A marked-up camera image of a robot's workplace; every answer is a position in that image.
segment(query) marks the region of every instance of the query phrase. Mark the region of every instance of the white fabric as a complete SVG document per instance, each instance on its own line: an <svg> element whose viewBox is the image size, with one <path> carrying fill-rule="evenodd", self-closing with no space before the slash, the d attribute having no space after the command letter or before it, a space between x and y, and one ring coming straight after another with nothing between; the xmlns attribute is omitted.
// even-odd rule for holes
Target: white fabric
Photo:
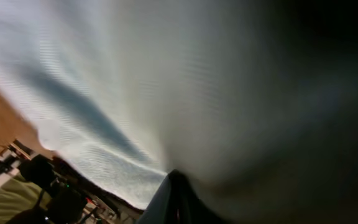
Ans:
<svg viewBox="0 0 358 224"><path fill-rule="evenodd" d="M0 0L0 91L44 147L136 207L176 168L220 214L286 210L290 181L252 188L261 198L219 189L283 148L319 151L318 125L357 104L358 78L338 74L358 61L289 50L250 2ZM299 149L305 129L317 134ZM316 162L294 154L284 180Z"/></svg>

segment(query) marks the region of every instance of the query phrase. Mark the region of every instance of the green fabric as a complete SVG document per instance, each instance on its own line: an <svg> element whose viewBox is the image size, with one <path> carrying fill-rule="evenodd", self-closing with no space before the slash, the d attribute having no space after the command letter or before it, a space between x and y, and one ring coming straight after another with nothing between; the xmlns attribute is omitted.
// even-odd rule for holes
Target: green fabric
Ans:
<svg viewBox="0 0 358 224"><path fill-rule="evenodd" d="M40 192L40 187L26 181L20 174L6 182L0 188L0 224L5 224L14 215L32 208ZM48 193L44 193L41 207L45 208L50 199Z"/></svg>

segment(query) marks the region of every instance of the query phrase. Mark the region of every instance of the light blue cloth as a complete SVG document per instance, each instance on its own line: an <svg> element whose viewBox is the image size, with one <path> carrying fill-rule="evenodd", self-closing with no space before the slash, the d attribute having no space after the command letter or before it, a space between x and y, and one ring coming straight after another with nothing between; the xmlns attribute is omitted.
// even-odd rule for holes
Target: light blue cloth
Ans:
<svg viewBox="0 0 358 224"><path fill-rule="evenodd" d="M225 218L286 213L335 180L332 145L354 144L336 134L358 120L358 56L285 39L270 10L0 0L0 92L44 147L136 207L176 168Z"/></svg>

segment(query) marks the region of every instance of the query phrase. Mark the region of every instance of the olive green cloth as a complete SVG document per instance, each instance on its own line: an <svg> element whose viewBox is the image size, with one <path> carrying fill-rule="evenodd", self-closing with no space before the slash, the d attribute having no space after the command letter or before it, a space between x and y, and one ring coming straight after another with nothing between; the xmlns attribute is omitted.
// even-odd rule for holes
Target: olive green cloth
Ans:
<svg viewBox="0 0 358 224"><path fill-rule="evenodd" d="M0 188L0 224L5 224L14 215L32 208L40 195L41 188L26 181L20 174L7 181ZM48 193L44 193L40 206L45 208L50 201Z"/></svg>

